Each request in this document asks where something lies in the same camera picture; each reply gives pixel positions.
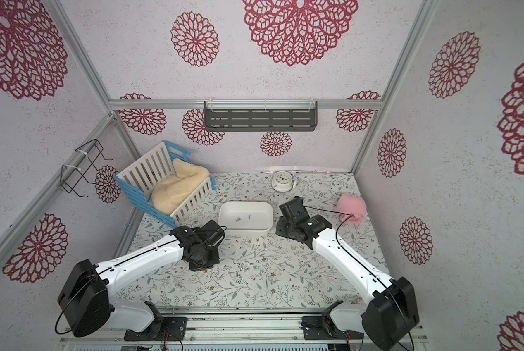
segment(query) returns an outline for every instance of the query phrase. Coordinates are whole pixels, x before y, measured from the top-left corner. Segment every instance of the clock face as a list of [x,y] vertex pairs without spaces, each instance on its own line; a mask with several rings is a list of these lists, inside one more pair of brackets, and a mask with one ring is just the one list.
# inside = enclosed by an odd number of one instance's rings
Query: clock face
[[275,181],[279,184],[290,184],[291,174],[287,172],[277,172],[274,177]]

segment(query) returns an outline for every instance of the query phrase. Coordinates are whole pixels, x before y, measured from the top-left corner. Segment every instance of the fluffy cushion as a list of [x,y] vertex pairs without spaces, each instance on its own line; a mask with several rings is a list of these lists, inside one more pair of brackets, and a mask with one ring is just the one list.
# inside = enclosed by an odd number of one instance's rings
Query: fluffy cushion
[[362,224],[367,214],[367,207],[362,198],[351,194],[343,194],[336,204],[335,211],[344,213],[340,214],[341,221],[348,218],[347,214],[353,214],[346,221],[346,224]]
[[162,214],[170,216],[201,182],[209,176],[202,166],[189,164],[179,158],[172,161],[175,175],[161,180],[153,189],[151,204]]

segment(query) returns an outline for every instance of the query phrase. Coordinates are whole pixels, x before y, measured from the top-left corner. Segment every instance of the black cable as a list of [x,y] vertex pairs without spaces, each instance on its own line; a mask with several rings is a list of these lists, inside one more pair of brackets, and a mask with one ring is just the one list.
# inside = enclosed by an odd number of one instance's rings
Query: black cable
[[362,346],[364,345],[364,339],[365,339],[365,334],[364,334],[364,333],[362,333],[362,335],[363,335],[363,336],[361,337],[361,344],[360,344],[360,348],[359,348],[359,350],[357,350],[357,351],[361,351],[361,347],[362,347]]
[[[338,211],[330,211],[330,210],[327,210],[327,209],[320,209],[320,208],[315,208],[315,207],[309,207],[309,208],[313,208],[313,209],[318,209],[320,211],[325,211],[325,212],[333,212],[333,213],[336,213],[336,214],[344,214],[343,212],[338,212]],[[383,287],[385,288],[385,291],[389,293],[389,295],[391,296],[391,298],[393,299],[394,303],[397,305],[397,308],[399,309],[399,312],[401,314],[401,317],[402,317],[402,321],[404,322],[404,327],[408,330],[408,336],[410,337],[410,342],[412,343],[412,350],[408,350],[404,345],[402,345],[400,342],[398,342],[398,344],[403,348],[405,349],[406,351],[414,351],[414,340],[412,339],[412,334],[410,333],[410,330],[408,329],[408,325],[406,324],[406,319],[404,318],[404,313],[402,312],[402,309],[401,307],[399,306],[399,303],[397,302],[397,300],[394,298],[393,294],[389,291],[389,289],[387,288],[387,286],[381,281],[381,279],[379,279],[373,272],[371,272],[369,270],[369,268],[367,268],[363,263],[361,263],[357,258],[355,258],[348,250],[346,250],[346,248],[340,243],[340,241],[338,240],[338,231],[340,230],[340,227],[342,226],[342,224],[344,224],[347,220],[349,220],[351,217],[353,217],[354,215],[353,214],[347,214],[348,215],[348,218],[346,218],[345,220],[342,221],[342,223],[340,223],[340,225],[338,226],[338,228],[336,228],[336,242],[338,243],[338,245],[348,254],[350,255],[351,258],[354,259],[354,261],[356,261],[357,263],[359,263],[362,267],[365,268],[366,271],[369,272],[369,274],[371,274],[375,279],[377,279],[377,281],[379,283],[381,283],[381,285],[383,285]]]
[[67,309],[67,307],[69,306],[69,304],[71,303],[71,301],[73,301],[73,299],[75,299],[76,296],[77,296],[81,291],[83,291],[83,289],[86,288],[88,284],[92,283],[92,281],[93,281],[96,277],[100,277],[100,275],[101,275],[102,273],[104,273],[105,271],[107,271],[107,270],[109,270],[109,269],[110,269],[110,268],[105,269],[104,271],[98,273],[96,276],[91,277],[91,278],[89,279],[89,281],[86,282],[86,283],[85,283],[85,284],[84,284],[84,285],[83,285],[83,286],[82,286],[82,287],[81,287],[81,288],[80,288],[80,289],[79,289],[79,290],[78,290],[78,291],[73,295],[73,297],[71,298],[71,300],[69,300],[69,302],[67,303],[67,305],[65,305],[65,307],[61,310],[61,313],[59,314],[59,317],[57,317],[57,320],[55,321],[55,327],[54,327],[54,329],[55,329],[55,333],[56,333],[56,334],[58,334],[58,335],[63,335],[63,334],[66,334],[66,333],[71,333],[71,331],[73,331],[73,329],[69,329],[68,331],[64,331],[63,333],[60,333],[60,332],[57,331],[57,324],[59,324],[59,320],[61,319],[61,316],[63,315],[63,313],[65,313],[65,310]]
[[[122,262],[118,262],[118,263],[116,263],[116,264],[115,264],[114,266],[112,266],[112,267],[117,267],[117,266],[119,266],[120,264],[125,263],[125,262],[127,262],[127,261],[129,261],[129,260],[131,260],[131,259],[136,258],[136,257],[139,257],[139,256],[141,256],[141,255],[143,255],[143,254],[145,254],[145,253],[147,253],[147,252],[153,251],[153,250],[155,250],[155,249],[158,249],[158,248],[160,248],[160,247],[163,247],[163,246],[165,246],[165,245],[168,245],[168,244],[170,244],[170,243],[177,242],[177,241],[178,241],[177,239],[174,239],[174,240],[171,241],[171,242],[165,242],[164,244],[161,244],[161,245],[159,245],[159,246],[157,246],[157,247],[153,247],[153,248],[151,248],[151,249],[149,249],[149,250],[146,250],[146,251],[143,251],[143,252],[141,252],[141,253],[139,253],[139,254],[137,254],[137,255],[135,255],[135,256],[129,257],[128,259],[126,259],[126,260],[124,260],[124,261],[122,261]],[[71,300],[69,300],[69,302],[67,303],[67,305],[65,305],[65,307],[61,310],[61,313],[59,314],[59,317],[57,317],[57,320],[55,321],[55,327],[54,327],[54,330],[55,330],[55,333],[56,333],[56,334],[58,334],[58,335],[63,335],[63,334],[70,333],[71,331],[73,331],[73,329],[69,329],[68,331],[65,331],[65,332],[63,332],[63,333],[60,333],[60,332],[57,331],[57,326],[58,326],[58,324],[59,324],[59,320],[61,319],[61,316],[65,313],[65,310],[67,309],[67,307],[68,307],[68,306],[71,304],[71,302],[72,302],[72,301],[77,297],[77,295],[81,293],[81,291],[83,291],[83,290],[84,290],[84,289],[85,289],[85,288],[86,288],[90,283],[92,283],[92,281],[93,281],[95,278],[97,278],[97,277],[100,278],[100,275],[101,275],[102,273],[106,272],[107,270],[110,270],[112,267],[108,267],[108,268],[105,269],[104,271],[98,273],[96,276],[91,277],[90,280],[89,280],[88,282],[86,282],[86,283],[85,283],[85,284],[84,284],[84,285],[83,285],[83,286],[82,286],[82,287],[81,287],[81,288],[80,288],[80,289],[79,289],[79,290],[78,290],[78,291],[73,295],[73,297],[71,298]]]
[[124,261],[122,261],[122,262],[118,262],[118,263],[116,263],[115,265],[113,265],[112,267],[118,267],[120,264],[122,264],[122,263],[126,263],[127,261],[129,261],[129,260],[131,260],[131,259],[134,259],[134,258],[136,258],[136,257],[139,257],[139,256],[143,255],[143,254],[146,254],[147,252],[151,252],[151,251],[156,250],[156,249],[158,249],[158,248],[160,248],[160,247],[163,247],[163,246],[165,246],[165,245],[168,245],[168,244],[171,244],[171,243],[173,243],[173,242],[177,242],[177,241],[178,241],[178,239],[174,239],[174,240],[171,241],[171,242],[165,242],[164,244],[160,244],[159,246],[155,246],[155,247],[153,247],[153,248],[150,248],[150,249],[147,250],[147,251],[143,251],[143,252],[141,252],[141,253],[139,253],[139,254],[137,254],[137,255],[135,255],[135,256],[129,257],[128,259],[126,259],[126,260],[124,260]]
[[168,336],[173,336],[174,339],[178,340],[180,342],[180,346],[182,346],[182,350],[181,351],[184,351],[184,344],[182,344],[182,340],[180,340],[176,335],[169,334]]

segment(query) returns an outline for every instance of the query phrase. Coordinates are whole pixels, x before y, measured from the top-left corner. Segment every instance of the white plastic tray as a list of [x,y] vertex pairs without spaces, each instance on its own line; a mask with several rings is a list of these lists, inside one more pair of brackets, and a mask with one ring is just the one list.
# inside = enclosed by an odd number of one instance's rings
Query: white plastic tray
[[229,201],[221,206],[217,223],[229,235],[266,235],[274,223],[272,205],[262,201]]

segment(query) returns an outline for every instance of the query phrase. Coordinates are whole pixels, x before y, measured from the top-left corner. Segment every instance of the black wire rack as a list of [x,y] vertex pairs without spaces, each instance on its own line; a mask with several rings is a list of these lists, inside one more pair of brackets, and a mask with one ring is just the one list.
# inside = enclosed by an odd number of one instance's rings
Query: black wire rack
[[[90,148],[89,148],[89,151],[84,151],[84,148],[86,148],[88,145],[90,145]],[[90,158],[89,157],[89,153],[93,150],[93,149],[96,149],[98,150],[98,153],[96,154],[96,156],[94,158]],[[95,161],[97,160],[97,158],[99,157],[102,157],[104,159],[104,161],[111,161],[113,160],[113,158],[106,158],[104,157],[104,154],[102,153],[102,151],[104,151],[104,147],[102,146],[102,144],[100,144],[100,141],[98,141],[98,139],[92,139],[88,142],[86,142],[85,144],[82,144],[81,146],[79,146],[78,148],[75,149],[75,151],[79,151],[79,152],[82,152],[85,157],[79,161],[79,163],[77,163],[76,165],[62,165],[61,166],[61,177],[59,179],[59,184],[61,185],[61,187],[68,193],[75,193],[78,197],[80,198],[87,198],[88,196],[85,196],[85,195],[81,195],[79,193],[77,193],[77,191],[75,190],[75,187],[77,186],[77,184],[79,184],[79,182],[81,181],[81,179],[84,179],[88,184],[96,184],[95,182],[93,181],[90,181],[88,180],[86,177],[85,177],[85,174],[86,172],[88,172],[88,170],[90,170],[91,167],[94,167],[94,169],[98,172],[98,168],[96,167],[95,165]],[[81,165],[81,163],[85,160],[85,159],[88,159],[89,162],[90,162],[90,165],[85,169],[84,172],[81,172],[81,168],[79,168],[79,166]],[[75,182],[75,184],[73,186],[69,185],[69,183],[67,182],[67,179],[69,179],[69,177],[71,177],[71,175],[74,173],[74,172],[77,172],[79,173],[81,176],[79,177],[79,179]]]

